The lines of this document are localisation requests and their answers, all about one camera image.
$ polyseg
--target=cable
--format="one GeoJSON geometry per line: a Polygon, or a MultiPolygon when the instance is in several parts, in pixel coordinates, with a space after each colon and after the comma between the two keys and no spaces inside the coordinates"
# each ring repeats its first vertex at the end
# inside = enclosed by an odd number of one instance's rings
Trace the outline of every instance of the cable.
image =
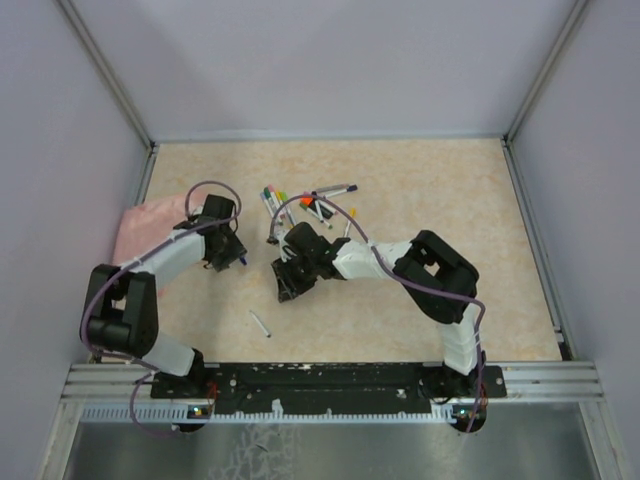
{"type": "Polygon", "coordinates": [[[85,309],[85,311],[84,311],[84,313],[82,315],[82,321],[80,323],[80,339],[82,340],[82,343],[84,344],[84,346],[87,347],[87,349],[92,354],[98,355],[98,356],[103,356],[103,357],[112,357],[112,358],[117,358],[117,359],[120,359],[120,360],[129,361],[129,362],[132,362],[132,363],[136,363],[138,365],[142,365],[143,367],[152,370],[151,372],[147,373],[146,375],[144,375],[143,377],[141,377],[140,379],[138,379],[136,381],[136,385],[135,385],[135,387],[133,389],[133,392],[131,393],[131,398],[129,399],[129,416],[131,417],[131,421],[136,426],[138,426],[140,429],[142,429],[145,433],[148,433],[149,435],[152,435],[152,436],[158,437],[158,438],[168,438],[170,436],[173,436],[174,433],[171,432],[170,434],[166,434],[166,433],[156,432],[156,431],[147,429],[136,418],[136,413],[135,413],[135,409],[134,409],[135,398],[136,398],[136,395],[138,393],[138,390],[140,390],[140,387],[142,386],[142,384],[144,383],[145,380],[147,380],[151,376],[155,375],[155,373],[157,371],[156,367],[151,365],[151,364],[149,364],[149,363],[147,363],[147,362],[145,362],[145,361],[143,361],[143,360],[141,360],[141,359],[139,359],[139,358],[132,357],[131,355],[124,355],[124,354],[120,354],[120,353],[109,352],[109,351],[100,350],[100,349],[94,347],[91,344],[91,342],[89,342],[89,338],[88,338],[89,335],[88,335],[88,331],[87,330],[88,330],[88,326],[89,326],[89,319],[91,318],[91,312],[93,311],[93,309],[95,308],[96,304],[98,303],[98,300],[100,300],[100,298],[102,298],[106,294],[106,292],[109,290],[109,288],[111,288],[111,286],[114,285],[125,273],[130,271],[132,268],[137,267],[138,265],[142,265],[144,262],[149,260],[151,257],[156,255],[157,253],[161,252],[162,250],[167,248],[172,243],[176,242],[177,240],[180,240],[181,238],[186,237],[187,235],[191,235],[193,233],[199,232],[201,230],[208,229],[210,227],[223,225],[225,223],[230,223],[233,220],[236,220],[240,216],[240,213],[242,212],[242,200],[240,199],[240,196],[237,194],[237,192],[233,188],[231,188],[229,185],[227,185],[226,183],[218,182],[216,180],[205,180],[203,182],[196,183],[187,192],[187,195],[185,197],[185,213],[186,213],[187,217],[189,217],[189,201],[191,200],[191,195],[193,194],[193,192],[198,187],[201,187],[203,185],[218,185],[218,186],[221,186],[221,187],[227,189],[229,192],[231,192],[233,194],[233,196],[236,197],[237,208],[235,210],[235,213],[233,215],[231,215],[231,217],[229,217],[229,218],[225,218],[225,219],[222,219],[222,220],[214,220],[212,222],[203,223],[202,225],[198,225],[197,227],[191,228],[189,230],[185,230],[184,232],[179,233],[178,235],[176,235],[173,238],[168,238],[167,240],[162,242],[160,245],[152,248],[147,253],[142,255],[136,261],[131,262],[130,264],[128,264],[128,265],[126,265],[124,267],[121,267],[120,270],[118,272],[116,272],[116,274],[113,275],[111,278],[109,278],[109,280],[107,280],[104,283],[104,285],[93,296],[93,298],[88,303],[87,308],[85,309]]]}
{"type": "MultiPolygon", "coordinates": [[[[318,195],[314,195],[314,194],[303,194],[303,195],[296,195],[294,197],[289,198],[288,200],[286,200],[285,202],[283,202],[275,211],[273,218],[271,219],[271,225],[269,227],[269,236],[273,237],[274,231],[275,231],[275,225],[276,225],[276,219],[278,218],[278,215],[280,214],[280,211],[282,209],[284,209],[288,204],[290,204],[291,202],[294,202],[296,200],[301,200],[304,198],[313,198],[315,200],[320,200],[324,203],[327,203],[328,205],[330,205],[331,207],[335,208],[338,212],[340,212],[342,215],[345,216],[345,218],[347,218],[348,220],[351,221],[351,224],[353,225],[353,227],[358,231],[358,233],[360,234],[360,236],[362,237],[362,239],[367,243],[370,244],[370,240],[369,237],[367,236],[367,234],[365,233],[364,229],[360,226],[360,224],[356,221],[355,218],[353,218],[351,215],[349,215],[345,210],[343,210],[339,205],[336,205],[334,202],[332,202],[331,200],[328,200],[327,198],[318,196],[318,195]]],[[[480,404],[480,400],[481,400],[481,396],[482,396],[482,371],[484,369],[484,362],[482,360],[482,347],[480,346],[480,323],[482,322],[482,317],[484,317],[484,314],[487,310],[487,307],[485,306],[484,303],[482,303],[480,300],[477,300],[473,297],[467,297],[465,295],[458,295],[457,293],[451,293],[451,292],[445,292],[442,290],[436,290],[433,288],[429,288],[429,287],[424,287],[422,285],[419,285],[417,283],[411,282],[409,280],[406,280],[402,277],[399,277],[398,275],[396,275],[395,273],[393,273],[389,267],[387,267],[387,265],[384,263],[384,260],[382,259],[382,256],[380,255],[380,252],[378,252],[378,249],[376,248],[375,245],[371,245],[371,251],[373,252],[374,257],[376,258],[376,261],[378,262],[378,264],[380,265],[380,268],[382,269],[382,271],[384,271],[384,273],[386,273],[390,278],[392,278],[393,280],[401,283],[402,285],[412,288],[414,290],[418,290],[420,292],[424,292],[424,293],[428,293],[429,295],[435,295],[438,297],[444,297],[444,298],[448,298],[450,300],[458,300],[461,302],[465,302],[465,303],[472,303],[474,305],[477,305],[480,308],[480,313],[478,314],[478,318],[476,319],[476,323],[473,326],[473,330],[474,330],[474,334],[476,337],[476,354],[477,354],[477,378],[476,378],[476,396],[473,402],[473,409],[472,409],[472,413],[471,413],[471,419],[469,420],[469,425],[467,425],[467,433],[471,432],[471,428],[473,427],[473,422],[476,418],[476,415],[478,413],[478,407],[480,404]]]]}

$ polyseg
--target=purple cable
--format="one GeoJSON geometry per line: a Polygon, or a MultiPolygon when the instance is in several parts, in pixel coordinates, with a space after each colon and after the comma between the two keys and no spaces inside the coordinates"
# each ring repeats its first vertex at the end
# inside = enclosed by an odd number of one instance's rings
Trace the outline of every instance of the purple cable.
{"type": "MultiPolygon", "coordinates": [[[[200,230],[205,230],[205,229],[210,228],[210,227],[223,225],[225,223],[232,222],[233,220],[238,218],[238,216],[240,216],[240,212],[242,212],[242,200],[240,199],[240,196],[236,193],[236,191],[233,188],[231,188],[229,185],[225,184],[225,183],[218,182],[216,180],[205,180],[203,182],[196,183],[187,192],[187,195],[185,197],[185,212],[186,212],[187,217],[189,216],[189,202],[191,200],[191,195],[193,194],[193,192],[198,187],[201,187],[203,185],[218,185],[218,186],[221,186],[221,187],[226,188],[227,190],[229,190],[229,192],[231,192],[233,194],[233,196],[236,197],[236,202],[237,202],[236,213],[233,214],[229,218],[225,218],[223,220],[214,220],[213,222],[203,223],[202,225],[198,225],[197,227],[194,227],[192,229],[185,230],[184,232],[179,233],[174,238],[168,238],[167,240],[162,242],[157,247],[154,247],[153,249],[149,250],[147,253],[142,255],[137,261],[131,262],[130,264],[128,264],[128,265],[126,265],[124,267],[121,267],[120,270],[115,275],[113,275],[111,278],[109,278],[109,280],[107,280],[104,283],[104,285],[98,290],[98,292],[94,295],[94,297],[91,299],[91,301],[87,305],[87,308],[85,309],[84,314],[82,315],[82,321],[80,323],[80,339],[82,340],[82,343],[84,344],[84,346],[87,347],[87,349],[91,353],[93,353],[94,355],[99,355],[99,356],[104,356],[104,357],[111,357],[111,358],[118,358],[120,360],[126,360],[126,361],[130,361],[132,363],[136,363],[138,365],[142,365],[143,367],[151,369],[151,370],[156,370],[155,366],[150,365],[150,364],[146,363],[145,361],[140,360],[138,358],[132,357],[130,355],[123,355],[123,354],[120,354],[120,353],[114,353],[114,352],[108,352],[108,351],[105,351],[105,350],[100,350],[100,349],[95,348],[93,345],[91,345],[91,342],[89,342],[88,331],[87,331],[88,330],[88,326],[89,326],[89,319],[91,318],[91,312],[93,311],[93,309],[95,308],[96,304],[98,303],[98,300],[100,300],[100,298],[102,298],[106,294],[107,290],[109,290],[109,288],[111,288],[111,286],[113,284],[115,284],[129,270],[131,270],[134,267],[137,267],[138,265],[142,265],[144,262],[149,260],[154,255],[156,255],[158,252],[164,250],[165,248],[167,248],[172,243],[175,243],[177,240],[180,240],[181,238],[184,238],[187,235],[191,235],[192,233],[196,233],[196,232],[199,232],[200,230]]],[[[148,429],[144,428],[142,426],[142,424],[136,418],[135,411],[133,409],[135,396],[138,393],[138,390],[140,389],[140,386],[142,386],[144,381],[147,378],[151,377],[152,375],[154,375],[154,372],[150,372],[150,373],[146,374],[144,377],[140,378],[136,382],[136,386],[133,389],[133,393],[131,394],[131,399],[129,400],[129,415],[131,416],[131,419],[132,419],[133,423],[136,424],[137,426],[139,426],[140,428],[142,428],[145,432],[147,432],[147,433],[149,433],[150,435],[153,435],[153,436],[160,436],[161,438],[165,438],[164,435],[158,435],[158,432],[154,432],[154,431],[151,431],[151,430],[148,430],[148,429]]]]}
{"type": "MultiPolygon", "coordinates": [[[[327,198],[321,197],[319,195],[314,195],[314,194],[296,195],[295,197],[291,197],[287,201],[283,202],[282,205],[280,205],[280,207],[278,209],[276,209],[276,211],[274,213],[274,216],[271,219],[271,226],[269,227],[269,236],[273,236],[273,233],[275,231],[275,226],[276,226],[276,219],[278,218],[278,214],[280,213],[280,211],[283,208],[285,208],[288,204],[290,204],[291,202],[293,202],[295,200],[300,200],[300,199],[303,199],[303,198],[313,198],[315,200],[321,200],[321,201],[329,204],[333,208],[335,208],[338,212],[340,212],[348,220],[351,221],[351,224],[358,231],[358,233],[360,234],[362,239],[367,244],[369,243],[369,237],[367,236],[367,234],[365,233],[365,231],[362,229],[362,227],[356,221],[355,218],[353,218],[345,210],[340,208],[339,205],[336,205],[331,200],[328,200],[327,198]]],[[[469,425],[467,425],[467,433],[471,432],[471,428],[473,427],[473,422],[475,421],[476,415],[478,414],[478,406],[480,404],[480,397],[482,396],[482,370],[484,369],[484,364],[483,364],[483,361],[482,361],[482,347],[480,346],[480,323],[482,322],[482,317],[484,317],[484,314],[485,314],[485,312],[487,310],[487,307],[480,300],[476,300],[473,297],[467,297],[466,295],[458,295],[456,293],[445,292],[445,291],[442,291],[442,290],[436,290],[436,289],[433,289],[433,288],[424,287],[422,285],[419,285],[417,283],[411,282],[409,280],[405,280],[404,278],[399,277],[396,274],[394,274],[389,269],[389,267],[387,267],[387,265],[384,263],[384,260],[382,259],[382,256],[380,255],[380,252],[378,252],[378,249],[374,245],[371,246],[371,251],[373,252],[373,255],[376,257],[376,261],[380,264],[380,268],[382,268],[382,270],[390,278],[392,278],[393,280],[396,280],[397,282],[401,283],[402,285],[405,285],[405,286],[407,286],[409,288],[413,288],[414,290],[418,290],[418,291],[421,291],[421,292],[424,292],[424,293],[428,293],[430,295],[449,298],[451,300],[458,300],[458,301],[466,302],[466,303],[473,303],[474,305],[477,305],[478,307],[480,307],[480,313],[478,314],[478,318],[476,320],[476,323],[473,326],[474,334],[475,334],[475,337],[476,337],[476,355],[478,357],[478,360],[477,360],[478,378],[476,379],[476,383],[477,383],[476,397],[475,397],[475,400],[473,402],[473,410],[472,410],[472,413],[471,413],[471,419],[469,420],[469,425]]]]}

